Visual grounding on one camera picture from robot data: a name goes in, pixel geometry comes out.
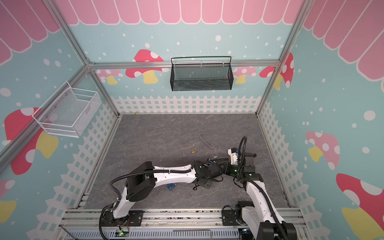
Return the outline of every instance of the white picket fence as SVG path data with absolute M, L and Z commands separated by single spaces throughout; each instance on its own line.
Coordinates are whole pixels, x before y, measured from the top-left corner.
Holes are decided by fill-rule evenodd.
M 147 113 L 147 114 L 155 114 L 155 113 L 254 113 L 256 112 L 260 101 L 261 96 L 258 98 L 254 98 L 251 96 L 250 98 L 246 98 L 243 96 L 239 98 L 235 96 L 231 98 L 230 96 L 223 98 L 222 96 L 215 98 L 215 96 L 208 98 L 204 96 L 200 98 L 197 96 L 196 98 L 192 98 L 189 96 L 188 98 L 184 98 L 181 96 L 180 98 L 169 98 L 166 96 L 165 98 L 161 98 L 158 96 L 157 98 L 142 97 L 141 99 L 138 97 L 134 97 L 131 99 L 130 97 L 126 97 L 123 99 L 119 97 L 115 99 L 112 97 L 112 100 L 116 106 L 116 108 L 121 113 Z
M 84 143 L 78 145 L 79 153 L 73 154 L 74 161 L 67 164 L 67 174 L 62 174 L 60 186 L 53 187 L 55 196 L 46 200 L 47 210 L 36 217 L 39 224 L 26 234 L 30 240 L 52 239 L 65 211 L 73 208 L 80 196 L 92 168 L 95 166 L 100 150 L 112 128 L 115 115 L 108 105 L 103 104 L 96 114 L 96 122 L 92 122 L 92 129 L 87 129 L 88 136 L 83 137 Z
M 267 142 L 272 149 L 273 160 L 276 163 L 283 184 L 288 188 L 286 193 L 295 207 L 299 207 L 306 221 L 307 227 L 314 240 L 328 240 L 330 230 L 321 224 L 321 212 L 314 208 L 315 199 L 310 197 L 307 190 L 308 185 L 302 181 L 303 173 L 297 170 L 298 162 L 292 158 L 293 152 L 288 150 L 289 143 L 284 141 L 285 135 L 281 134 L 278 120 L 272 114 L 270 103 L 266 102 L 261 110 L 262 128 L 267 137 Z

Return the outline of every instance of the black mesh basket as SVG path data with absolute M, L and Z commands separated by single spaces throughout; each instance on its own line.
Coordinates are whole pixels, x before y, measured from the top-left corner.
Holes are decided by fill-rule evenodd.
M 171 58 L 172 91 L 231 90 L 230 56 Z

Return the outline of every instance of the mushroom decal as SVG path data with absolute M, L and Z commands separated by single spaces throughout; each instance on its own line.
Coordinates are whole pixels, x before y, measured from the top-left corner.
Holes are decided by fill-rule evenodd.
M 292 53 L 289 53 L 288 58 L 285 61 L 285 64 L 283 66 L 283 69 L 281 70 L 279 76 L 277 77 L 277 81 L 276 81 L 276 83 L 274 85 L 274 87 L 275 87 L 275 89 L 277 91 L 280 90 L 280 84 L 281 84 L 281 81 L 283 79 L 284 79 L 284 82 L 285 82 L 285 86 L 287 88 L 289 88 L 289 86 L 292 83 L 292 78 L 293 78 L 293 70 L 294 70 L 293 67 L 294 67 L 293 55 L 292 55 Z M 271 66 L 268 66 L 268 67 L 264 68 L 260 72 L 260 77 L 266 78 L 266 77 L 272 76 L 273 69 L 274 68 L 271 67 Z
M 9 114 L 4 119 L 5 135 L 9 143 L 17 134 L 32 120 L 32 114 L 38 108 L 23 108 Z M 20 153 L 12 160 L 11 168 L 14 174 L 21 175 L 26 173 L 32 166 L 36 149 L 39 150 L 45 158 L 50 158 L 59 145 L 59 139 L 47 134 L 43 129 L 39 131 L 28 141 Z
M 346 174 L 336 175 L 340 190 L 357 209 L 343 207 L 341 211 L 352 231 L 362 240 L 384 236 L 384 191 Z
M 233 76 L 237 77 L 236 84 L 243 84 L 245 83 L 245 76 L 256 76 L 256 68 L 255 67 L 238 67 L 232 70 Z
M 340 147 L 336 137 L 321 132 L 307 132 L 306 138 L 306 144 L 310 142 L 314 145 L 313 148 L 308 149 L 312 160 L 318 162 L 324 155 L 325 160 L 328 162 L 328 167 L 334 170 L 339 164 L 340 159 Z
M 0 199 L 13 187 L 15 180 L 0 180 Z M 5 223 L 16 209 L 16 201 L 0 201 L 0 223 Z
M 164 60 L 159 57 L 156 53 L 149 51 L 147 49 L 141 49 L 137 52 L 136 56 L 132 60 L 133 62 L 164 62 Z M 152 69 L 127 69 L 125 75 L 130 78 L 136 78 L 143 74 L 145 84 L 154 84 L 159 80 L 155 76 L 154 71 L 168 72 L 168 68 L 152 68 Z
M 123 74 L 118 69 L 98 69 L 96 73 L 103 83 L 105 82 L 105 79 L 107 79 L 107 83 L 109 85 L 116 85 L 118 83 L 114 76 L 123 76 Z

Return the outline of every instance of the white mesh basket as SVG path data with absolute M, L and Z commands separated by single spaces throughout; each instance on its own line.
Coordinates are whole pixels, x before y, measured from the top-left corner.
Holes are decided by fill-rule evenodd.
M 35 111 L 32 117 L 52 135 L 80 137 L 101 105 L 98 92 L 66 88 L 47 108 Z

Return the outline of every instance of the gray marble floor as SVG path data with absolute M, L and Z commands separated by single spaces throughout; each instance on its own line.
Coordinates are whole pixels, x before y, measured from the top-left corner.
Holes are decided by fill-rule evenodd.
M 145 161 L 152 161 L 156 166 L 175 167 L 189 164 L 191 159 L 212 159 L 215 153 L 196 139 L 196 134 L 203 134 L 217 144 L 218 157 L 228 157 L 227 150 L 238 147 L 241 138 L 247 136 L 246 151 L 257 153 L 256 172 L 262 175 L 273 204 L 288 206 L 254 114 L 155 114 L 123 116 L 85 208 L 101 209 L 113 203 L 116 194 L 109 189 L 108 183 Z M 121 180 L 114 185 L 122 190 L 124 183 L 125 180 Z M 213 182 L 210 189 L 199 187 L 193 191 L 193 186 L 178 183 L 172 191 L 164 185 L 154 188 L 146 199 L 136 202 L 133 209 L 222 207 L 250 200 L 229 176 L 224 176 L 222 182 Z

